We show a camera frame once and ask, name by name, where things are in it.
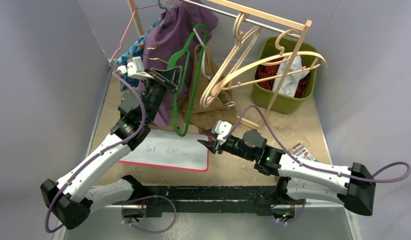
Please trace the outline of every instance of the metal rail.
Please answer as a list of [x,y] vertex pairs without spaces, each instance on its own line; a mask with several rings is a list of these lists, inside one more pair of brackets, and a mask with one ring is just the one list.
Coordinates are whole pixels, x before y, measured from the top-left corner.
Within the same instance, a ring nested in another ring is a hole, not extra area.
[[[215,12],[215,13],[218,13],[218,14],[222,14],[222,15],[225,15],[225,16],[228,16],[228,17],[231,17],[231,18],[234,18],[234,19],[237,18],[237,15],[235,15],[235,14],[232,14],[232,13],[229,13],[229,12],[226,12],[226,11],[222,11],[222,10],[216,9],[216,8],[214,8],[214,7],[211,7],[211,6],[206,6],[206,5],[203,5],[203,4],[198,3],[198,2],[194,2],[194,1],[191,1],[191,0],[179,0],[179,1],[184,2],[184,3],[187,3],[187,4],[192,4],[192,5],[195,5],[195,6],[200,7],[200,8],[208,9],[208,10],[210,10],[210,11],[212,11],[212,12]],[[269,26],[269,25],[263,24],[263,23],[258,22],[258,21],[253,21],[253,20],[250,20],[250,19],[248,19],[248,18],[246,18],[244,21],[247,22],[247,23],[251,23],[251,24],[254,24],[254,25],[256,25],[256,26],[262,27],[262,28],[264,28],[264,29],[268,29],[268,30],[271,30],[271,31],[278,32],[278,33],[284,33],[284,32],[285,32],[284,30],[281,30],[281,29],[279,29],[279,28],[276,28],[276,27],[273,27],[273,26]],[[299,39],[299,38],[300,38],[299,35],[293,34],[293,33],[288,33],[287,36],[290,36],[290,37],[293,37],[293,38],[296,38],[296,39]]]

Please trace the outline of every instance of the whiteboard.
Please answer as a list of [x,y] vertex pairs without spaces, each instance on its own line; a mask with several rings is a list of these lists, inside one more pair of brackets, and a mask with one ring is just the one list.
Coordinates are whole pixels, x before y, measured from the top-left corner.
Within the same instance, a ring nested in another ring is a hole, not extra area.
[[198,133],[180,137],[174,131],[151,129],[144,141],[119,162],[205,172],[209,151],[197,140],[208,141],[209,137]]

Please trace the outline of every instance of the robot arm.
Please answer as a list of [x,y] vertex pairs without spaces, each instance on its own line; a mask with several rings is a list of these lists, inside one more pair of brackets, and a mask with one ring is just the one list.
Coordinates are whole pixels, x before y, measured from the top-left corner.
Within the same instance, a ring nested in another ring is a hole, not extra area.
[[[182,76],[181,66],[167,70],[154,68],[144,70],[142,65],[136,65],[136,60],[132,58],[129,61],[128,74],[146,80],[144,82],[145,91],[140,94],[146,114],[141,131],[129,141],[122,142],[135,133],[142,119],[141,103],[128,91],[123,94],[122,102],[118,107],[120,119],[98,148],[69,173],[57,181],[48,179],[40,187],[47,207],[50,207],[59,190],[63,189],[52,206],[52,212],[69,230],[80,225],[91,212],[97,209],[132,199],[135,186],[125,179],[106,186],[93,185],[108,169],[133,151],[147,137],[150,132],[148,125],[157,115],[165,94],[178,90]],[[109,150],[104,150],[118,142],[122,143]],[[78,174],[75,179],[68,182],[76,172]]]
[[256,130],[247,131],[242,139],[232,135],[225,138],[231,128],[229,122],[218,121],[208,133],[213,138],[210,141],[198,142],[213,154],[227,152],[251,162],[255,161],[254,169],[267,176],[279,177],[276,185],[278,198],[330,201],[344,205],[356,214],[372,215],[376,184],[344,176],[353,175],[373,180],[362,164],[353,163],[352,167],[348,167],[303,158],[295,161],[283,150],[267,145],[267,139]]

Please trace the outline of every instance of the beige cloth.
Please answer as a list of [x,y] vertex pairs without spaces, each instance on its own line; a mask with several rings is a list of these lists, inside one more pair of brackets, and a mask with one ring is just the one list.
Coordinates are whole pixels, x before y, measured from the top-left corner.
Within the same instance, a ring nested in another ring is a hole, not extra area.
[[[197,74],[198,56],[201,52],[201,45],[195,48],[195,58],[193,65],[192,81],[189,87],[188,95],[181,100],[180,113],[182,114],[185,122],[188,119],[188,113],[190,109],[191,101],[194,101],[192,108],[192,115],[190,123],[197,126],[199,131],[210,130],[214,127],[216,121],[227,121],[231,124],[235,124],[238,120],[237,111],[235,106],[226,107],[225,104],[232,101],[232,91],[221,91],[217,98],[208,106],[204,108],[200,104],[200,98],[203,92],[206,90],[209,80],[200,72],[198,78],[198,84],[196,87],[195,98],[192,99],[192,92],[194,90],[194,81]],[[213,78],[213,76],[219,70],[219,67],[215,64],[209,48],[205,47],[205,74]]]

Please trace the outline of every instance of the red polka dot fabric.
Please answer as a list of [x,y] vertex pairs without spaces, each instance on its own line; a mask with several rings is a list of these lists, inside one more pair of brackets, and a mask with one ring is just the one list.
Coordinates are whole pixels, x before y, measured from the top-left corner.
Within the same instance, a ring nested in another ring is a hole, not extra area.
[[[282,61],[283,59],[284,59],[283,57],[280,57],[277,59],[270,60],[269,63],[279,62],[279,61]],[[257,71],[255,72],[255,79],[257,80],[257,79],[268,78],[271,76],[276,76],[276,74],[278,73],[278,69],[279,69],[279,64],[273,65],[273,66],[258,65]],[[295,92],[294,98],[300,99],[303,97],[304,90],[306,89],[307,84],[309,83],[309,75],[310,73],[307,74],[303,79],[301,79],[298,82],[298,87]],[[258,82],[257,84],[260,87],[271,91],[274,83],[275,83],[275,79],[270,79],[270,80]]]

